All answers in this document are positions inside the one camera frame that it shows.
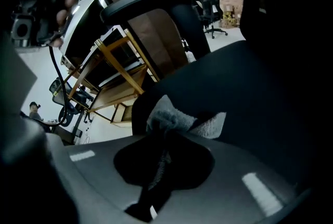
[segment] white floor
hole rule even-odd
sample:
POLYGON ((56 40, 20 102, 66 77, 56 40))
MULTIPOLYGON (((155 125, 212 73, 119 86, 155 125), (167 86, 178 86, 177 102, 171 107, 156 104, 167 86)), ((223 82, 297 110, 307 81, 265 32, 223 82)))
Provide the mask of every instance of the white floor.
MULTIPOLYGON (((214 32, 215 39, 212 39, 211 34, 206 34, 211 51, 215 51, 233 42, 244 40, 240 29, 232 28, 224 30, 227 31, 228 36, 226 36, 224 33, 214 32)), ((191 53, 188 54, 188 58, 191 61, 195 60, 191 53)), ((111 118, 114 112, 114 107, 111 106, 99 110, 98 112, 108 118, 111 118)), ((79 129, 83 131, 83 135, 76 141, 76 144, 102 142, 132 135, 131 128, 119 128, 97 115, 94 116, 94 120, 90 125, 89 123, 84 124, 82 121, 82 123, 79 125, 79 129)))

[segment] black office chair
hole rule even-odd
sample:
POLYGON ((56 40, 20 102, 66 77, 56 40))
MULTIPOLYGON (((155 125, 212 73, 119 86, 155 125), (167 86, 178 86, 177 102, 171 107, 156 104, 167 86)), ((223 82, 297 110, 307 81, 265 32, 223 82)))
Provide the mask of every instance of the black office chair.
POLYGON ((212 39, 214 39, 214 32, 221 32, 228 35, 228 33, 220 28, 214 28, 214 25, 211 26, 211 29, 208 29, 209 25, 219 21, 223 17, 223 11, 220 8, 220 0, 194 0, 193 9, 196 11, 201 24, 205 27, 205 34, 212 33, 212 39))
MULTIPOLYGON (((56 104, 65 105, 65 101, 63 99, 63 92, 62 92, 62 88, 59 90, 58 95, 54 96, 54 92, 57 90, 58 86, 60 85, 60 80, 57 77, 52 84, 50 85, 49 91, 53 94, 52 96, 52 101, 56 104)), ((65 88, 66 88, 66 93, 70 93, 72 90, 72 87, 68 84, 65 83, 65 88)), ((73 95, 73 99, 75 99, 77 102, 81 103, 82 105, 84 105, 85 107, 88 108, 87 105, 87 99, 90 101, 93 101, 94 98, 89 95, 84 88, 79 88, 79 90, 77 90, 75 92, 75 94, 73 95)), ((72 103, 70 101, 67 100, 67 115, 66 115, 66 119, 64 120, 64 122, 61 124, 61 126, 63 127, 67 127, 69 126, 69 124, 71 123, 73 116, 77 115, 79 113, 81 113, 82 111, 85 111, 85 108, 79 104, 76 104, 76 106, 73 106, 72 103)), ((63 107, 60 110, 59 116, 58 116, 58 121, 61 121, 63 116, 65 114, 65 108, 63 107)), ((86 121, 86 119, 88 118, 88 120, 90 122, 92 122, 92 120, 90 119, 90 114, 88 112, 85 113, 85 117, 84 117, 84 123, 87 123, 88 121, 86 121)))

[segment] gray fabric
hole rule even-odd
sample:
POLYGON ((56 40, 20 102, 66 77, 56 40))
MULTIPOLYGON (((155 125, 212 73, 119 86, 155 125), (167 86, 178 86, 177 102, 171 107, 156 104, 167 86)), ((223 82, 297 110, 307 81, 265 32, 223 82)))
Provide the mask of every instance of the gray fabric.
POLYGON ((169 130, 189 131, 191 134, 214 139, 220 136, 226 117, 225 112, 220 112, 208 121, 191 129, 198 119, 176 109, 170 98, 164 95, 153 108, 147 120, 147 133, 154 129, 162 130, 165 133, 169 130))
MULTIPOLYGON (((285 209, 297 202, 298 198, 296 198, 294 187, 248 151, 215 140, 206 140, 189 133, 180 134, 209 149, 215 159, 214 168, 208 179, 198 188, 173 191, 168 202, 158 213, 158 217, 151 223, 261 224, 261 221, 264 221, 265 224, 273 224, 278 223, 275 219, 281 216, 280 213, 284 217, 285 209), (281 211, 269 218, 264 218, 258 204, 241 180, 244 175, 252 172, 260 176, 260 180, 286 205, 281 211)), ((82 223, 104 223, 104 219, 98 218, 102 214, 111 216, 110 212, 114 214, 114 223, 132 223, 127 219, 121 219, 129 217, 128 214, 123 212, 116 214, 112 207, 127 208, 133 204, 133 201, 137 201, 142 188, 126 183, 110 161, 114 159, 118 151, 145 137, 129 136, 107 142, 68 147, 62 145, 58 136, 54 135, 54 137, 54 139, 59 139, 59 149, 56 152, 54 144, 50 144, 55 165, 64 177, 61 180, 67 191, 78 204, 82 223), (68 157, 68 155, 89 150, 93 151, 95 156, 78 162, 71 162, 68 157), (95 194, 104 197, 111 208, 106 208, 106 205, 96 201, 95 194)))
POLYGON ((29 114, 30 118, 33 118, 34 120, 42 121, 42 117, 37 112, 30 112, 29 114))

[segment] cable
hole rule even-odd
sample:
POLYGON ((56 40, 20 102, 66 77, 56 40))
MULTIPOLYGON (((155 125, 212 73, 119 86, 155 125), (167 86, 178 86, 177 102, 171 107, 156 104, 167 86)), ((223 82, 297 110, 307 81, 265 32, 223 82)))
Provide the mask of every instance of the cable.
POLYGON ((61 73, 59 71, 56 59, 54 57, 53 47, 49 46, 48 48, 50 50, 51 60, 53 62, 54 67, 56 68, 56 71, 57 71, 57 74, 58 74, 58 77, 59 77, 59 80, 60 80, 60 83, 61 83, 62 93, 63 93, 63 100, 64 100, 64 104, 65 104, 63 107, 64 107, 65 110, 64 110, 64 113, 63 113, 62 120, 60 122, 58 122, 57 124, 48 124, 48 123, 45 123, 45 122, 42 122, 42 121, 39 121, 39 120, 36 120, 36 119, 34 119, 34 120, 43 124, 43 125, 46 125, 48 127, 57 127, 65 121, 66 116, 67 116, 67 95, 66 95, 65 83, 62 79, 62 76, 61 76, 61 73))
POLYGON ((85 130, 85 136, 86 136, 86 138, 85 138, 83 144, 87 144, 87 143, 90 142, 90 136, 88 136, 88 130, 89 130, 89 127, 85 130))

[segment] wooden shelf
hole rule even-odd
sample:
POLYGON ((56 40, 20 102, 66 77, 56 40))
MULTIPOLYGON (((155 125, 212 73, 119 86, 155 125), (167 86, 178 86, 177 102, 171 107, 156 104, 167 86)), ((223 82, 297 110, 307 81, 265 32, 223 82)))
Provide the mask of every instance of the wooden shelf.
POLYGON ((131 127, 132 107, 133 105, 126 107, 123 103, 118 104, 110 123, 118 127, 131 127))
MULTIPOLYGON (((139 86, 142 86, 146 72, 147 67, 144 67, 132 75, 133 80, 139 86)), ((121 102, 136 98, 137 96, 137 92, 127 81, 118 86, 104 87, 96 96, 89 112, 103 109, 114 104, 119 104, 121 102)))

